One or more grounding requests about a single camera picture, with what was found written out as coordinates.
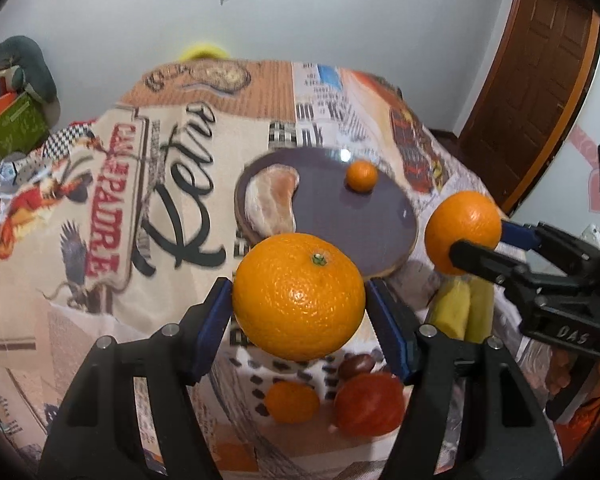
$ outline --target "tablecloth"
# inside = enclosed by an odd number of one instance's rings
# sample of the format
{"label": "tablecloth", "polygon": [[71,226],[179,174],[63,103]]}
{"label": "tablecloth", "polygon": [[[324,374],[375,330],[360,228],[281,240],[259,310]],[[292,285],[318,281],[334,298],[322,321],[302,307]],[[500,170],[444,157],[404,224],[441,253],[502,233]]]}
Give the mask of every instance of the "tablecloth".
{"label": "tablecloth", "polygon": [[[23,456],[39,460],[62,396],[99,336],[145,337],[180,320],[216,277],[232,276],[250,248],[235,223],[236,180],[267,150],[295,146],[348,149],[404,189],[419,234],[390,280],[424,318],[441,279],[424,251],[424,226],[447,196],[487,190],[397,89],[378,76],[312,63],[159,66],[90,124],[88,135],[45,155],[47,171],[19,188],[0,225],[0,426]],[[494,330],[516,354],[520,318],[499,290],[496,299]],[[351,439],[331,427],[336,368],[347,352],[360,351],[382,367],[366,318],[343,349],[299,364],[253,347],[232,320],[211,373],[190,391],[223,475],[377,477],[395,432]],[[288,378],[320,395],[320,413],[309,423],[270,420],[264,393]],[[140,379],[136,407],[147,460],[160,470]],[[450,434],[440,466],[453,454]]]}

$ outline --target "round plate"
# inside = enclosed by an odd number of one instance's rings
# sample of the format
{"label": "round plate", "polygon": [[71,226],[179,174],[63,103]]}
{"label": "round plate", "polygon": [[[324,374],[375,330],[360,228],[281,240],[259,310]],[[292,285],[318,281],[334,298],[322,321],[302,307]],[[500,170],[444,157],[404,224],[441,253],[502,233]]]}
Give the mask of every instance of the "round plate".
{"label": "round plate", "polygon": [[235,217],[245,238],[263,240],[246,221],[247,184],[272,164],[296,168],[300,184],[292,204],[296,232],[309,233],[339,248],[365,278],[386,276],[404,263],[418,236],[418,223],[404,191],[379,171],[371,193],[360,194],[345,185],[354,160],[348,150],[282,148],[248,165],[235,186]]}

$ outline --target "tangerine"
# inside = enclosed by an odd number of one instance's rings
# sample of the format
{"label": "tangerine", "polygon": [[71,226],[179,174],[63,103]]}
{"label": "tangerine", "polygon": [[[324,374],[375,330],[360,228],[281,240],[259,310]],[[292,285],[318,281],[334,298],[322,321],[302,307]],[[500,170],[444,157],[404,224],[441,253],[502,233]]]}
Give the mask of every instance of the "tangerine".
{"label": "tangerine", "polygon": [[368,193],[378,183],[378,169],[368,160],[356,160],[347,168],[347,185],[358,193]]}
{"label": "tangerine", "polygon": [[282,359],[310,361],[354,335],[365,288],[358,268],[337,247],[285,233],[261,241],[240,262],[233,304],[255,345]]}
{"label": "tangerine", "polygon": [[464,274],[449,259],[458,240],[495,249],[502,236],[500,210],[493,200],[477,191],[461,191],[443,200],[424,231],[427,256],[445,274]]}
{"label": "tangerine", "polygon": [[299,424],[314,418],[320,408],[320,399],[306,384],[280,381],[269,388],[264,405],[276,422]]}

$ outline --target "screw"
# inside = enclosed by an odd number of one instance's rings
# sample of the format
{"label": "screw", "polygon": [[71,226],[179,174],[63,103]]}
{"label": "screw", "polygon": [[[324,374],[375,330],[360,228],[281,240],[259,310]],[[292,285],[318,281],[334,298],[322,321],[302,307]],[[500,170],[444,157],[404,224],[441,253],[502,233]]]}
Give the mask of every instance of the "screw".
{"label": "screw", "polygon": [[113,338],[110,335],[104,335],[102,337],[99,337],[96,341],[96,346],[98,348],[100,348],[101,350],[104,350],[106,347],[108,347],[111,343],[113,343]]}
{"label": "screw", "polygon": [[433,337],[438,333],[438,329],[436,327],[434,327],[433,325],[421,325],[420,328],[418,329],[418,331],[424,337]]}
{"label": "screw", "polygon": [[502,339],[492,335],[487,338],[487,345],[489,345],[494,350],[500,350],[502,348]]}
{"label": "screw", "polygon": [[546,306],[546,298],[544,296],[536,296],[534,299],[534,303],[540,308]]}
{"label": "screw", "polygon": [[167,337],[173,337],[180,331],[180,327],[177,323],[169,323],[162,327],[162,335]]}

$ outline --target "banana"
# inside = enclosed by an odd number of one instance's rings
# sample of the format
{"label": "banana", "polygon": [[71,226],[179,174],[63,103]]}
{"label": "banana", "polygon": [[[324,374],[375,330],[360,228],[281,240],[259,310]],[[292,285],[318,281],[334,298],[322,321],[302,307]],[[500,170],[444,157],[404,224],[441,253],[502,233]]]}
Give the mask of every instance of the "banana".
{"label": "banana", "polygon": [[429,322],[454,339],[464,339],[471,291],[466,281],[453,278],[446,282],[433,300]]}
{"label": "banana", "polygon": [[482,343],[491,335],[493,325],[493,283],[486,282],[477,276],[471,276],[469,289],[471,290],[471,308],[464,340],[471,343]]}

